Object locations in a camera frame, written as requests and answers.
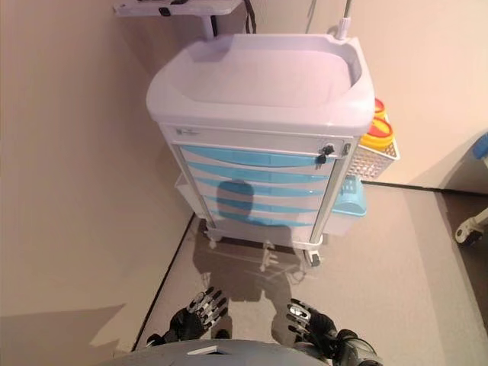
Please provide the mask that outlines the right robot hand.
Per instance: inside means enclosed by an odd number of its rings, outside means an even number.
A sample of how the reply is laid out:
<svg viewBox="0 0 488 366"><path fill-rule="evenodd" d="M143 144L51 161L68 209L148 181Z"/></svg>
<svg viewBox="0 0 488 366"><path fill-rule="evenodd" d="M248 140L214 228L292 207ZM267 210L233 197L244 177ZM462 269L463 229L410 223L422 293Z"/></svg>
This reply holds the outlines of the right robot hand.
<svg viewBox="0 0 488 366"><path fill-rule="evenodd" d="M287 305L288 330L316 346L336 340L338 331L330 317L301 300L291 298Z"/></svg>

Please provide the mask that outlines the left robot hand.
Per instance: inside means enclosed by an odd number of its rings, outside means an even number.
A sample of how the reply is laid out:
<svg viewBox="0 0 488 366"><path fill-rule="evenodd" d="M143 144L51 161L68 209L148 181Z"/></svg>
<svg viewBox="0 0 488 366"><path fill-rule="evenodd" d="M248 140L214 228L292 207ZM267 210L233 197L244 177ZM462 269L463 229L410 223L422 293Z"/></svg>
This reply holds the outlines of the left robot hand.
<svg viewBox="0 0 488 366"><path fill-rule="evenodd" d="M221 289L209 287L171 319L169 331L176 341L199 339L228 313L228 300Z"/></svg>

